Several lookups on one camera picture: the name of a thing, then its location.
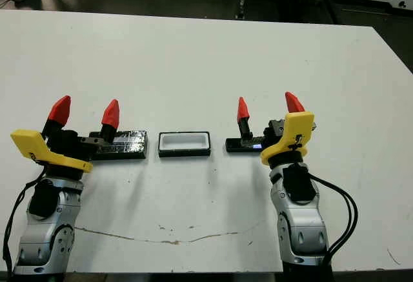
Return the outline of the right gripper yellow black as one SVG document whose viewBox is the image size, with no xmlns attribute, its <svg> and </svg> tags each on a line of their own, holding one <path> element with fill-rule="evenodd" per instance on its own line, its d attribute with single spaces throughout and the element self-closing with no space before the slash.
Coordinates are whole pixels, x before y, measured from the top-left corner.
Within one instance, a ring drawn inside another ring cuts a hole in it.
<svg viewBox="0 0 413 282">
<path fill-rule="evenodd" d="M 289 163 L 301 163 L 307 153 L 314 129 L 314 114 L 305 112 L 304 106 L 292 92 L 285 92 L 288 114 L 284 119 L 270 120 L 263 135 L 254 137 L 248 120 L 250 114 L 243 97 L 239 98 L 237 124 L 241 134 L 241 146 L 252 148 L 261 146 L 261 162 L 271 168 Z"/>
</svg>

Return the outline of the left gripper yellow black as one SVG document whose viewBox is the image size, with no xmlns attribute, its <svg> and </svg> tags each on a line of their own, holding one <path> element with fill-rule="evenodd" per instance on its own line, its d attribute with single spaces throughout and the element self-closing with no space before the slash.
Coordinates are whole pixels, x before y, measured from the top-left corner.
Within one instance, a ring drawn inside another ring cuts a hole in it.
<svg viewBox="0 0 413 282">
<path fill-rule="evenodd" d="M 93 169 L 94 155 L 103 146 L 103 140 L 112 142 L 119 126 L 119 103 L 113 99 L 104 111 L 99 137 L 79 137 L 73 130 L 62 129 L 70 115 L 71 97 L 56 101 L 46 119 L 44 139 L 35 130 L 18 129 L 10 134 L 23 157 L 46 167 L 46 175 L 65 179 L 81 179 Z"/>
</svg>

